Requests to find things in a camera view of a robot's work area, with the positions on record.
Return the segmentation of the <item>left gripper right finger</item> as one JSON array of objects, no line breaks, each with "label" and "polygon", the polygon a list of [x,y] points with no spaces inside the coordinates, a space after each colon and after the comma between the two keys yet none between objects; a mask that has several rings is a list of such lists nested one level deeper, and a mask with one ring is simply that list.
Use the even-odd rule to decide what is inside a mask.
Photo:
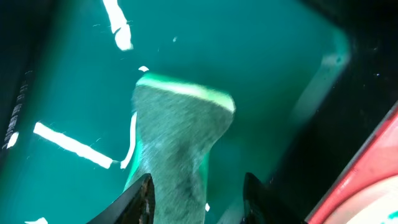
[{"label": "left gripper right finger", "polygon": [[250,172],[244,178],[243,202],[244,224],[307,224]]}]

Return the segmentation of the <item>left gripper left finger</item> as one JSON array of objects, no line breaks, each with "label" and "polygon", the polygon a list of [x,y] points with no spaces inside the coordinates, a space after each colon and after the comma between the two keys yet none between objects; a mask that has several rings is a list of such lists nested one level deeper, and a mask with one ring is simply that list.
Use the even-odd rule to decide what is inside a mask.
[{"label": "left gripper left finger", "polygon": [[154,214],[154,183],[144,174],[88,224],[153,224]]}]

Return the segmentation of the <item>green sponge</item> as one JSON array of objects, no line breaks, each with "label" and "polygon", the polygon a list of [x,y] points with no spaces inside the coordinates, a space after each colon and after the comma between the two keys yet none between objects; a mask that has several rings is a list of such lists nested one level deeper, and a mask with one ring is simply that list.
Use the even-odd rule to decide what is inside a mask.
[{"label": "green sponge", "polygon": [[132,102],[136,157],[126,185],[152,176],[154,223],[204,223],[208,156],[233,122],[232,96],[147,72],[137,81]]}]

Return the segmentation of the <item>white plate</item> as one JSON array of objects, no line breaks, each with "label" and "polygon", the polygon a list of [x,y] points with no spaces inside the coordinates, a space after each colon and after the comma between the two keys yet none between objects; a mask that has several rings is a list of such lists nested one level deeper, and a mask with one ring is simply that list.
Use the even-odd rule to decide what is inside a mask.
[{"label": "white plate", "polygon": [[354,194],[324,224],[397,224],[397,176]]}]

